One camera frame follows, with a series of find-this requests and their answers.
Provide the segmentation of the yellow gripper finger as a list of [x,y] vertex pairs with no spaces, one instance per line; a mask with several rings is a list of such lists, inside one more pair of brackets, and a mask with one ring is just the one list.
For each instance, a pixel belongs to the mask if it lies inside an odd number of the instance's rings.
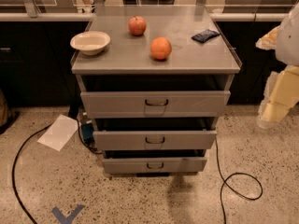
[[270,50],[277,47],[278,26],[273,28],[263,37],[259,38],[255,46],[258,49]]
[[299,102],[299,66],[287,66],[278,73],[277,82],[271,92],[261,120],[279,123]]

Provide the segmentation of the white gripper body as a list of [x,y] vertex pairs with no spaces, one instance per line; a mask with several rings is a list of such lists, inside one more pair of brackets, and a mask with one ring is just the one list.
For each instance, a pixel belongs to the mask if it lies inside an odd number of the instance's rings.
[[278,72],[271,72],[270,76],[266,80],[266,84],[265,84],[264,91],[263,91],[263,99],[260,103],[260,107],[259,107],[259,111],[258,111],[258,114],[260,116],[263,114],[263,112],[265,110],[265,107],[269,101],[271,92],[274,89],[275,84],[277,82],[277,78],[278,78]]

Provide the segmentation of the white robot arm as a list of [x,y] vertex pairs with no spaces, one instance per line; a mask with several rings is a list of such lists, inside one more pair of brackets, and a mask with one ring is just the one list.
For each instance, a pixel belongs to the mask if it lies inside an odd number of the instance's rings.
[[299,4],[256,43],[259,49],[273,49],[286,68],[272,72],[263,91],[257,124],[264,129],[280,123],[299,102]]

